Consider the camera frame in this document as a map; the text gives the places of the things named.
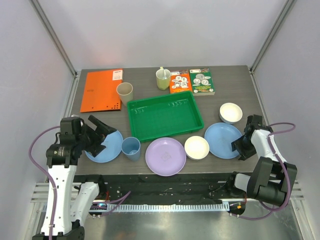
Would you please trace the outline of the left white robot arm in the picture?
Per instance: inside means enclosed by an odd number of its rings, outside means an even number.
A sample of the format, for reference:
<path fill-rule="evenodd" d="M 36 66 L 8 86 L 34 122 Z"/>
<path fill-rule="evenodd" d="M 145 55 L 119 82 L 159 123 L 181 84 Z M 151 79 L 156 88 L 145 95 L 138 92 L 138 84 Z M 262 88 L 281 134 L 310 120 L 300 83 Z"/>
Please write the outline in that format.
<path fill-rule="evenodd" d="M 62 118 L 57 126 L 55 142 L 46 150 L 47 169 L 34 158 L 31 162 L 48 178 L 49 190 L 45 219 L 34 240 L 83 240 L 84 222 L 95 199 L 107 192 L 101 175 L 88 175 L 80 184 L 77 197 L 71 202 L 73 182 L 78 160 L 84 151 L 96 157 L 106 146 L 106 137 L 117 129 L 106 125 L 93 115 L 88 120 L 92 129 L 79 116 Z"/>

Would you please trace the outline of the purple plate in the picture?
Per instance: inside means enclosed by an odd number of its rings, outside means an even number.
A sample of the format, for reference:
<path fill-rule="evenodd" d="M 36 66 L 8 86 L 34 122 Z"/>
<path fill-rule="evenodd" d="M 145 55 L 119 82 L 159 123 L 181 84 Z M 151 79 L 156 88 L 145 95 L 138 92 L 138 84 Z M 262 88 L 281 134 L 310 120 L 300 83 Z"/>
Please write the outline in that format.
<path fill-rule="evenodd" d="M 162 137 L 149 144 L 145 152 L 145 161 L 156 175 L 170 177 L 184 168 L 187 155 L 179 141 L 171 137 Z"/>

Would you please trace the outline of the blue plate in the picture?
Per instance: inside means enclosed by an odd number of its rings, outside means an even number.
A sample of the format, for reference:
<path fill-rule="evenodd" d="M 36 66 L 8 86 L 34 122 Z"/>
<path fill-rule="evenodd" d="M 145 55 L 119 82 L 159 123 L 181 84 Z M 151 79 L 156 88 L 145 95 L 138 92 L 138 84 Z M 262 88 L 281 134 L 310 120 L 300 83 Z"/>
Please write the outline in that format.
<path fill-rule="evenodd" d="M 102 145 L 105 146 L 105 149 L 103 149 L 96 157 L 93 157 L 87 151 L 85 151 L 85 155 L 95 163 L 108 163 L 114 160 L 115 158 L 117 158 L 118 155 L 121 153 L 122 142 L 123 142 L 123 136 L 117 130 L 109 134 L 105 138 L 105 140 L 102 143 Z"/>
<path fill-rule="evenodd" d="M 240 154 L 232 150 L 232 142 L 239 139 L 242 133 L 233 125 L 219 122 L 209 126 L 204 134 L 204 139 L 209 144 L 209 151 L 221 159 L 233 159 Z"/>

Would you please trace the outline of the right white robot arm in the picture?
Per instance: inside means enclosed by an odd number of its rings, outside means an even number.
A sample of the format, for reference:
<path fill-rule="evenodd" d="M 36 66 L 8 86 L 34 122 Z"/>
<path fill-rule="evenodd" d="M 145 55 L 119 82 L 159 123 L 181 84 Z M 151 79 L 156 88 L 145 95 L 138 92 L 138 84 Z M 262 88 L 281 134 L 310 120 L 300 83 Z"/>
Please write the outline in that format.
<path fill-rule="evenodd" d="M 251 175 L 233 172 L 225 190 L 230 197 L 245 193 L 263 206 L 270 204 L 275 206 L 274 210 L 281 210 L 290 200 L 298 169 L 281 155 L 275 135 L 290 132 L 296 126 L 287 123 L 291 129 L 274 132 L 274 125 L 264 125 L 260 115 L 247 117 L 244 134 L 231 143 L 231 149 L 239 153 L 241 161 L 257 155 L 258 162 Z"/>

